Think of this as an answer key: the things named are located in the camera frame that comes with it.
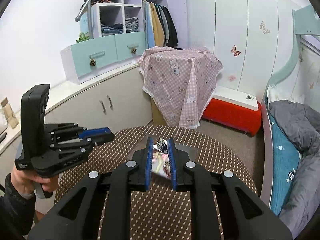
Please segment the person's left hand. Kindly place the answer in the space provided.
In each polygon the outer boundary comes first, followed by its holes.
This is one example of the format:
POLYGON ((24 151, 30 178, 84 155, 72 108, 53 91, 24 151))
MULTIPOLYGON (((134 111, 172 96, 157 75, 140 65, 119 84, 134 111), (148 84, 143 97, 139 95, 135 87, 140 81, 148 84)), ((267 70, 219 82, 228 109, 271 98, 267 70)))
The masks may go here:
POLYGON ((20 171, 14 166, 11 172, 11 183, 20 194, 32 194, 35 191, 34 183, 41 184, 44 191, 53 192, 58 187, 59 176, 42 178, 35 171, 20 171))

